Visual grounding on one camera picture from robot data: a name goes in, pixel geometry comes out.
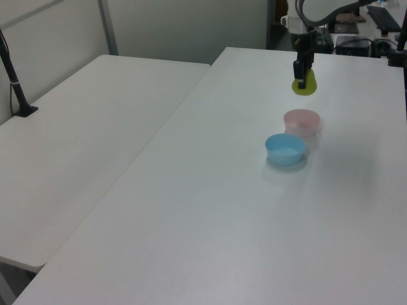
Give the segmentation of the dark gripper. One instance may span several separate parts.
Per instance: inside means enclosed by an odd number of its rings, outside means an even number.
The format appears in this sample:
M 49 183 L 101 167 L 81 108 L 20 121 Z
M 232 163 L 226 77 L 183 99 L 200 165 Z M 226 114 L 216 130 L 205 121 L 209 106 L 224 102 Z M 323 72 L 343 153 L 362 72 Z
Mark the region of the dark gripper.
M 310 70 L 314 63 L 316 40 L 316 30 L 294 35 L 294 51 L 297 53 L 297 58 L 293 62 L 293 86 L 296 89 L 306 88 L 306 71 Z

